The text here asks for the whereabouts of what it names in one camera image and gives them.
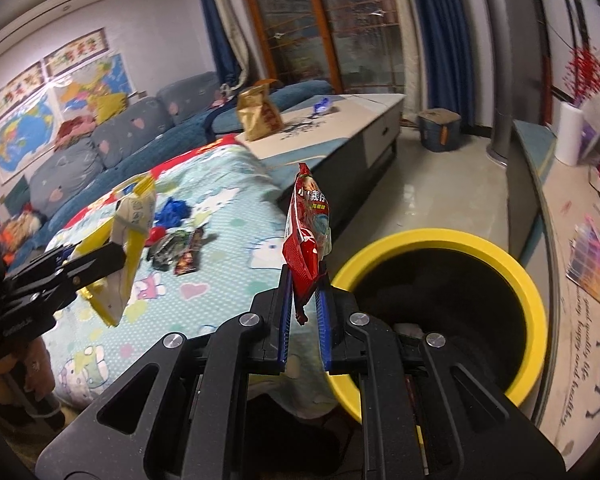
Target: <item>metal bolt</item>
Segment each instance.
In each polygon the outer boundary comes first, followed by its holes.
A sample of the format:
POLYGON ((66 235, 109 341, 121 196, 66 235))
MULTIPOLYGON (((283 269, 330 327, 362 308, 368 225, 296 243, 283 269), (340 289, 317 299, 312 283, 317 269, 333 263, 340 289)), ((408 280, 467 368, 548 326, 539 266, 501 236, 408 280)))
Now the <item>metal bolt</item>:
POLYGON ((427 344, 433 348, 442 348, 446 343, 446 339, 442 334, 431 332, 427 334, 427 344))
POLYGON ((364 312, 354 312, 349 317, 349 321, 355 326, 365 326, 369 323, 369 316, 364 312))
POLYGON ((177 348, 182 344, 184 338, 180 334, 167 334, 162 340, 162 344, 167 348, 177 348))
POLYGON ((247 314, 242 314, 240 316, 240 324, 242 326, 254 326, 257 325, 260 321, 260 316, 258 314, 254 314, 253 312, 248 312, 247 314))

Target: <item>trash bin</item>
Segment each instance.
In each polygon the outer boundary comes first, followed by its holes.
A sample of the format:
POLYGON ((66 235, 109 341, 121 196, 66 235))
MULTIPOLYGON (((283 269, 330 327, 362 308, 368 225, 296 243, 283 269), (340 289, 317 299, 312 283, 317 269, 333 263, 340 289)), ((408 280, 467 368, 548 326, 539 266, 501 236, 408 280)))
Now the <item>trash bin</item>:
MULTIPOLYGON (((547 344, 542 299, 522 266, 487 240, 448 229, 391 235, 353 256, 333 286, 353 292, 361 311, 390 326, 442 333, 517 406, 540 375, 547 344)), ((352 378, 328 381, 361 421, 352 378)))
POLYGON ((432 152, 451 152, 460 147, 460 115, 444 108, 418 114, 420 142, 432 152))

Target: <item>tiled floor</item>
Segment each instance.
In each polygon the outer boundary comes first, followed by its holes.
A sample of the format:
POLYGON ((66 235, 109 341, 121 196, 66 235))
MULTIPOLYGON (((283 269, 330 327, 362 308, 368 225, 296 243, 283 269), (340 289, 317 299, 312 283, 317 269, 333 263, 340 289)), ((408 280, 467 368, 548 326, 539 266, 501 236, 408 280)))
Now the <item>tiled floor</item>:
MULTIPOLYGON (((335 276, 370 242, 414 228, 466 231, 506 250, 506 170, 489 160, 488 143, 489 139, 465 137, 464 145, 456 152, 432 153, 421 146, 417 131, 404 128, 398 138, 396 161, 327 256, 330 275, 335 276)), ((360 426, 344 410, 338 410, 324 427, 338 435, 345 452, 342 466, 328 479, 361 479, 364 447, 360 426)))

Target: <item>coffee table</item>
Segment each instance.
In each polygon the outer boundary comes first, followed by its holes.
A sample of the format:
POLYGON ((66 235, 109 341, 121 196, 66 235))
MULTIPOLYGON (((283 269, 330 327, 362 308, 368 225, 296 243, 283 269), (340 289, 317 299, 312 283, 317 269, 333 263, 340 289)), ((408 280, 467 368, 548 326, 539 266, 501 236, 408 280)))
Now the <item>coffee table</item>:
POLYGON ((315 96, 282 114, 285 128, 264 139, 237 136, 269 170, 282 193, 278 205, 288 209, 298 162, 308 164, 330 204, 337 237, 395 158, 400 133, 402 94, 330 96, 334 109, 313 117, 315 96))

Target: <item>blue sofa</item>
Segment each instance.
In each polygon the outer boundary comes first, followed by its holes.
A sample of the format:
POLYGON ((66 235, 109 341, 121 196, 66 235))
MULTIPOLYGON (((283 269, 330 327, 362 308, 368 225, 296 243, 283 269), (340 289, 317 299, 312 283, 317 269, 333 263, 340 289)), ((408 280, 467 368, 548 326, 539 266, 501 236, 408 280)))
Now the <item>blue sofa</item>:
MULTIPOLYGON (((49 220, 18 250, 11 268, 44 248, 75 214, 126 179, 203 146, 216 135, 241 131, 236 99, 208 110, 218 88, 213 73, 173 83, 155 98, 131 105, 67 150, 54 153, 29 182, 32 206, 49 220), (49 200, 58 187, 61 199, 49 200)), ((286 86, 270 98, 284 111, 312 96, 331 93, 328 82, 314 80, 286 86)))

